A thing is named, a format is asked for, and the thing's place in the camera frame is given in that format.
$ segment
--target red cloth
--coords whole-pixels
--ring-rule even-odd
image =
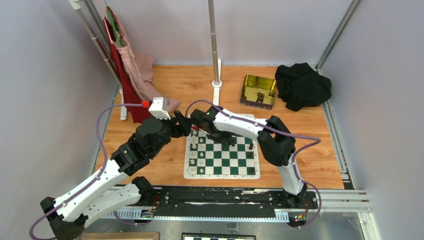
[[[112,30],[111,24],[106,18],[105,18],[105,21],[106,21],[107,27],[109,28],[107,30],[109,30],[110,37],[112,38],[112,41],[115,41],[114,31]],[[115,63],[117,75],[122,85],[124,103],[140,104],[142,101],[137,96],[136,92],[134,91],[133,85],[131,85],[131,81],[123,68],[121,56],[118,53],[117,48],[111,42],[109,42],[109,47],[110,47],[110,59],[112,59],[112,61]],[[148,119],[152,116],[148,108],[139,107],[139,106],[127,106],[126,108],[131,113],[132,121],[134,123],[142,123],[145,119]]]

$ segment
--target black cloth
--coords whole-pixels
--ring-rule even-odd
[[[278,97],[286,108],[299,111],[303,107],[316,107],[331,98],[330,79],[319,75],[309,64],[281,65],[275,73]]]

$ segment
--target green strap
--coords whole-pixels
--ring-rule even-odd
[[[107,9],[107,13],[109,15],[109,21],[113,28],[113,33],[115,34],[115,38],[118,40],[120,47],[122,48],[124,45],[122,44],[121,38],[119,37],[119,33],[117,30],[117,26],[115,25],[114,18],[112,17],[112,12],[110,9]]]

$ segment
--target chessboard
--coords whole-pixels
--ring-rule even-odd
[[[192,129],[186,142],[184,178],[259,179],[257,142],[240,135],[234,135],[232,141],[234,146],[216,143],[205,131]]]
[[[205,234],[183,233],[181,240],[256,240],[256,236],[229,235],[229,234]]]

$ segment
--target vertical pole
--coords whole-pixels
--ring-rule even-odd
[[[218,50],[217,50],[217,34],[215,32],[215,9],[214,0],[208,0],[209,4],[209,23],[210,23],[210,39],[212,40],[212,61],[214,83],[220,83],[219,66],[218,66]]]
[[[103,48],[103,46],[100,43],[99,39],[97,38],[95,32],[93,31],[92,26],[90,25],[89,21],[87,20],[86,16],[84,15],[83,11],[81,10],[81,6],[74,7],[76,5],[74,5],[72,3],[71,3],[71,5],[72,5],[73,9],[79,14],[82,21],[84,22],[85,28],[87,29],[87,32],[90,34],[91,40],[93,41],[94,45],[97,47],[97,50],[100,52],[101,56],[103,57],[103,60],[106,62],[107,67],[112,72],[113,76],[115,77],[115,80],[118,82],[119,85],[121,85],[121,83],[119,82],[118,74],[117,74],[114,66],[112,65],[111,60],[109,59],[108,54],[105,52],[105,49]]]
[[[97,12],[96,7],[94,6],[92,1],[84,1],[85,7],[88,10],[88,14],[90,14],[91,18],[94,21],[95,27],[100,33],[101,38],[103,39],[106,47],[109,48],[108,35],[106,34],[105,27],[103,26],[103,19],[100,17],[99,12]]]

